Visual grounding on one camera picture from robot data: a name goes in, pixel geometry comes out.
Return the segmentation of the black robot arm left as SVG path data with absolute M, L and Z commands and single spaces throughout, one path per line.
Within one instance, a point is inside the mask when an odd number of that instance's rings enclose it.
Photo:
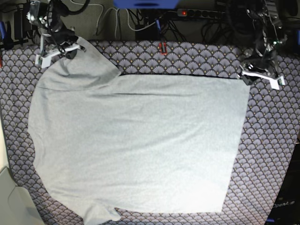
M 279 73 L 278 50 L 287 41 L 278 8 L 274 0 L 228 0 L 226 16 L 231 28 L 241 36 L 251 38 L 251 54 L 241 63 L 240 78 L 246 85 L 258 79 L 267 80 L 274 90 L 285 84 Z

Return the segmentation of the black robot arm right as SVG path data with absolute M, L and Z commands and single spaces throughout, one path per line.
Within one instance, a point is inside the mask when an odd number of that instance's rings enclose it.
M 81 14 L 89 3 L 87 0 L 79 10 L 72 11 L 61 0 L 49 0 L 46 3 L 30 1 L 26 17 L 32 25 L 41 29 L 38 62 L 57 55 L 73 59 L 77 51 L 85 51 L 85 47 L 78 44 L 78 36 L 65 26 L 61 18 Z

